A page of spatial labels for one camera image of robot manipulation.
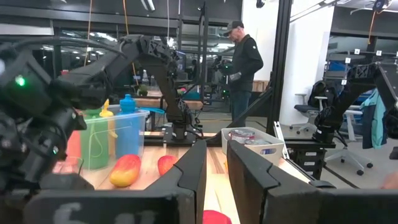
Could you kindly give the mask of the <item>teal jacket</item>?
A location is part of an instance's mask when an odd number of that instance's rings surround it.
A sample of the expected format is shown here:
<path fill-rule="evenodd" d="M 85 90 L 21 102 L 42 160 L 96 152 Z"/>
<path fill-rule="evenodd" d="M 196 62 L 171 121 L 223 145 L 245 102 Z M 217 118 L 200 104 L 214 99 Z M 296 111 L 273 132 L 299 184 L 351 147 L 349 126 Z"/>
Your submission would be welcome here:
<path fill-rule="evenodd" d="M 384 116 L 386 107 L 377 89 L 361 103 L 362 117 L 362 148 L 380 149 L 387 143 L 387 128 Z"/>

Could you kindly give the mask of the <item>person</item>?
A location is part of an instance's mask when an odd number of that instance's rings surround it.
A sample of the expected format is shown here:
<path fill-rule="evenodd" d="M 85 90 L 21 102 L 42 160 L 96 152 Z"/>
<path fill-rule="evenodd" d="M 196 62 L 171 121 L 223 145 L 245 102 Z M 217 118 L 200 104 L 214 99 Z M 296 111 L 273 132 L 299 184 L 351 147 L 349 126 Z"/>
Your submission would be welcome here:
<path fill-rule="evenodd" d="M 230 22 L 228 30 L 223 35 L 235 44 L 232 74 L 236 72 L 241 72 L 242 74 L 241 78 L 235 82 L 230 82 L 230 75 L 228 75 L 228 85 L 231 93 L 231 117 L 234 121 L 248 108 L 254 75 L 264 66 L 264 62 L 255 39 L 245 33 L 242 21 Z"/>

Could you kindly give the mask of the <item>red yellow toy mango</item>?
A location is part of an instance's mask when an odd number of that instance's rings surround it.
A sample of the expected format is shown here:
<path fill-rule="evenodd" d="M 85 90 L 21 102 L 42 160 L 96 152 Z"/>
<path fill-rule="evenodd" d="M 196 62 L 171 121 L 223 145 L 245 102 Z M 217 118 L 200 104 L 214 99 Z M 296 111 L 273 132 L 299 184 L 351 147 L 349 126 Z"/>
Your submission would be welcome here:
<path fill-rule="evenodd" d="M 109 181 L 116 187 L 128 187 L 138 179 L 140 170 L 141 158 L 135 154 L 126 154 L 116 162 Z"/>
<path fill-rule="evenodd" d="M 171 155 L 165 155 L 159 158 L 157 161 L 157 168 L 159 175 L 162 176 L 167 173 L 174 164 L 178 161 L 178 158 Z"/>

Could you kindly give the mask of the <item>blue squeeze bottle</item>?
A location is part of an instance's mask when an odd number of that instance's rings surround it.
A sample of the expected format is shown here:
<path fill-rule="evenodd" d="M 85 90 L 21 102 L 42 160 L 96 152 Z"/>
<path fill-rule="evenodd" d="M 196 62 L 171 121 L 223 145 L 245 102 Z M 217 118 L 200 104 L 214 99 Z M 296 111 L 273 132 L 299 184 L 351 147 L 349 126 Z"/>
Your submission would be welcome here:
<path fill-rule="evenodd" d="M 115 119 L 116 158 L 126 154 L 135 154 L 141 157 L 144 146 L 144 132 L 146 118 L 150 112 L 164 114 L 165 111 L 158 108 L 137 108 L 136 101 L 130 94 L 126 94 L 119 101 L 120 112 Z"/>

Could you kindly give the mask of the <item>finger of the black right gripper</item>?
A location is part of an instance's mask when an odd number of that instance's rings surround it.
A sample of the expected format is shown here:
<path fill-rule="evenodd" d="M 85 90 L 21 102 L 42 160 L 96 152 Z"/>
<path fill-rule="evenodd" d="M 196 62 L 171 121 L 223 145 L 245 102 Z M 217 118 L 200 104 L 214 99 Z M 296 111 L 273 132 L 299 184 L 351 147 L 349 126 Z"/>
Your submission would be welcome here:
<path fill-rule="evenodd" d="M 93 186 L 79 174 L 47 174 L 40 181 L 42 190 L 93 190 Z"/>

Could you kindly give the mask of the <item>white plastic can bin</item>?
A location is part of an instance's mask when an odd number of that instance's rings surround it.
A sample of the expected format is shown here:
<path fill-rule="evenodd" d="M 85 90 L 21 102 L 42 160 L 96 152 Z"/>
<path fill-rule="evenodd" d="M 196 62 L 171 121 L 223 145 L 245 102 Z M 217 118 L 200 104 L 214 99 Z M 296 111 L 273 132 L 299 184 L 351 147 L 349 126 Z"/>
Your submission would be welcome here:
<path fill-rule="evenodd" d="M 280 140 L 278 138 L 275 138 L 274 136 L 271 136 L 270 134 L 262 132 L 258 129 L 255 129 L 252 127 L 244 127 L 244 128 L 255 132 L 254 139 L 263 139 L 263 140 L 271 142 L 271 144 L 266 145 L 266 146 L 248 146 L 245 144 L 242 144 L 242 145 L 245 146 L 246 148 L 252 150 L 253 152 L 259 154 L 260 156 L 267 159 L 268 161 L 272 162 L 274 165 L 278 165 L 279 160 L 282 157 L 282 151 L 284 149 L 285 142 L 283 142 L 282 140 Z M 232 129 L 235 129 L 235 128 L 223 128 L 221 130 L 222 151 L 225 155 L 227 155 L 227 143 L 229 140 L 231 140 L 230 136 L 229 136 L 229 132 Z M 260 154 L 262 149 L 276 149 L 277 151 L 274 154 L 264 155 L 264 154 Z"/>

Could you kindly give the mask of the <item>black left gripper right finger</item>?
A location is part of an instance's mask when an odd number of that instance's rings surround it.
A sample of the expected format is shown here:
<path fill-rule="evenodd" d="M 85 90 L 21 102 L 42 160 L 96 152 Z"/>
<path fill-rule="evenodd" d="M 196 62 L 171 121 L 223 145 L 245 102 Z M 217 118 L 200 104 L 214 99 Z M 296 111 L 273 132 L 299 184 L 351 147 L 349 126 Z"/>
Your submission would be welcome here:
<path fill-rule="evenodd" d="M 279 186 L 273 163 L 237 141 L 227 143 L 227 163 L 240 224 L 263 224 L 267 191 Z"/>

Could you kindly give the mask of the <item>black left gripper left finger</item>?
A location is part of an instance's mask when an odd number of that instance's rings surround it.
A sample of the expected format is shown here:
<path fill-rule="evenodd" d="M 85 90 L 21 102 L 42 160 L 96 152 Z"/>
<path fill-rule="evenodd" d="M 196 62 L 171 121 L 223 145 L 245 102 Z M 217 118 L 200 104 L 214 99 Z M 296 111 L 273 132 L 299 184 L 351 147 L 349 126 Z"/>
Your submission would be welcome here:
<path fill-rule="evenodd" d="M 206 142 L 197 141 L 146 190 L 157 194 L 145 224 L 202 224 L 206 190 Z"/>

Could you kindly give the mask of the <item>yellow squeeze bottle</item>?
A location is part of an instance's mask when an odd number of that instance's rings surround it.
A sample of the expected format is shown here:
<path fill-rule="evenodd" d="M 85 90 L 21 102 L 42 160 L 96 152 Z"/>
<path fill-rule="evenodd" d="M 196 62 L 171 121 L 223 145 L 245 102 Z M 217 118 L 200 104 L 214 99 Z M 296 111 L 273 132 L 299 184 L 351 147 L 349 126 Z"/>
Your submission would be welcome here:
<path fill-rule="evenodd" d="M 115 156 L 116 155 L 116 139 L 118 138 L 118 135 L 115 132 L 115 123 L 112 117 L 114 116 L 114 113 L 109 110 L 109 100 L 106 100 L 101 112 L 99 115 L 102 118 L 109 118 L 108 120 L 108 149 L 109 149 L 109 155 L 110 156 Z"/>

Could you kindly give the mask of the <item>red round toy fruit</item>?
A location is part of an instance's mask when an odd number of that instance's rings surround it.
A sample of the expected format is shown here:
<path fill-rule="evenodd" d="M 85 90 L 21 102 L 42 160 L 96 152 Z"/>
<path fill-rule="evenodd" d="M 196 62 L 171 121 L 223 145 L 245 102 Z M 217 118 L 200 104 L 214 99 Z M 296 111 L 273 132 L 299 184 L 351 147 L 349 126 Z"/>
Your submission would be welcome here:
<path fill-rule="evenodd" d="M 203 224 L 232 224 L 230 217 L 215 210 L 203 212 Z"/>

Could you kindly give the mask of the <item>black backpack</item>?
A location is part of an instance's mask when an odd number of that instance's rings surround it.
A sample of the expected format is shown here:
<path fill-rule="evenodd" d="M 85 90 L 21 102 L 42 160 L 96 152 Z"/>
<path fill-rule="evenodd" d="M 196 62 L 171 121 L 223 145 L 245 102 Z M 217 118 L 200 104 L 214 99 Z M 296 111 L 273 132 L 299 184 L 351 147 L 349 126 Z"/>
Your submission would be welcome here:
<path fill-rule="evenodd" d="M 336 96 L 334 84 L 332 84 L 332 82 L 325 82 L 322 80 L 316 82 L 312 87 L 311 94 L 307 101 L 309 106 L 316 108 L 320 106 L 319 100 L 315 98 L 316 96 L 326 97 L 326 99 L 322 101 L 323 107 L 331 106 Z"/>

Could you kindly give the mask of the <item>white office chair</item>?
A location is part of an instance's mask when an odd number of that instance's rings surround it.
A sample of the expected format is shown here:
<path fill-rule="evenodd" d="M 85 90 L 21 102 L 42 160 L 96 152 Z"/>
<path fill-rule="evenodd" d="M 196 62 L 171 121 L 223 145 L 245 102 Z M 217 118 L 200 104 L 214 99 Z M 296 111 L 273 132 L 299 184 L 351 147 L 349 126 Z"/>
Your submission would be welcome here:
<path fill-rule="evenodd" d="M 344 113 L 344 118 L 346 118 L 346 128 L 347 136 L 349 142 L 355 142 L 360 139 L 359 136 L 354 133 L 354 125 L 356 124 L 355 115 L 362 115 L 363 113 L 359 110 L 359 106 L 350 106 L 348 110 Z M 344 145 L 341 149 L 332 150 L 329 156 L 326 156 L 325 162 L 330 162 L 333 160 L 339 160 L 341 163 L 349 163 L 356 168 L 356 173 L 359 176 L 364 174 L 365 168 L 373 168 L 372 160 L 360 156 L 348 149 L 347 145 Z"/>

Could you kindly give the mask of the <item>dark office chair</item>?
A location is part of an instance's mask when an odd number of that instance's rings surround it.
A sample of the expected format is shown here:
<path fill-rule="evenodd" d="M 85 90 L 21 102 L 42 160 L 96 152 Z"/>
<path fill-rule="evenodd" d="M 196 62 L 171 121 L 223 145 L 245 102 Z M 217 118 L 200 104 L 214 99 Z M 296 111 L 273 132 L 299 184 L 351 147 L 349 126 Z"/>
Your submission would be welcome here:
<path fill-rule="evenodd" d="M 316 96 L 315 99 L 319 103 L 319 107 L 316 108 L 307 105 L 307 102 L 305 101 L 305 97 L 307 96 L 306 93 L 296 93 L 295 96 L 301 97 L 302 104 L 295 105 L 294 108 L 302 115 L 304 115 L 306 118 L 308 118 L 308 121 L 306 123 L 291 124 L 289 126 L 289 129 L 293 130 L 294 128 L 298 127 L 298 130 L 296 131 L 297 134 L 309 132 L 310 130 L 315 131 L 317 129 L 317 127 L 314 125 L 315 118 L 318 116 L 319 112 L 321 112 L 321 110 L 323 109 L 323 101 L 326 101 L 327 97 Z"/>

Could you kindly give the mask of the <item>orange-red squeeze bottle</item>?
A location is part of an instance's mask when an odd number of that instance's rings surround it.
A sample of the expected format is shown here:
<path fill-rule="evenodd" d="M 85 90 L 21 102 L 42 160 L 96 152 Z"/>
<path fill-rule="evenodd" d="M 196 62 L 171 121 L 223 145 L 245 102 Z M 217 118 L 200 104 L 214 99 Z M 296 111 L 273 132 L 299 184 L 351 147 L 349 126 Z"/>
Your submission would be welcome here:
<path fill-rule="evenodd" d="M 70 174 L 81 173 L 83 159 L 81 158 L 81 141 L 80 132 L 74 131 L 68 140 L 67 158 L 64 161 L 59 161 L 53 168 L 53 173 Z"/>

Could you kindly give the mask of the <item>green squeeze bottle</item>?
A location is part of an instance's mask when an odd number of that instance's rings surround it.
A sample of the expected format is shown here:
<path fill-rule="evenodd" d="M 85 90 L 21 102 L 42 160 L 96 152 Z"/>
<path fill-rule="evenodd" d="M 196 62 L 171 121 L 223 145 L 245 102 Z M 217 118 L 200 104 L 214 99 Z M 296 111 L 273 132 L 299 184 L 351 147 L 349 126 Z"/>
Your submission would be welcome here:
<path fill-rule="evenodd" d="M 86 170 L 108 166 L 108 120 L 100 116 L 101 109 L 86 110 L 83 116 L 86 130 L 80 131 L 81 158 Z"/>

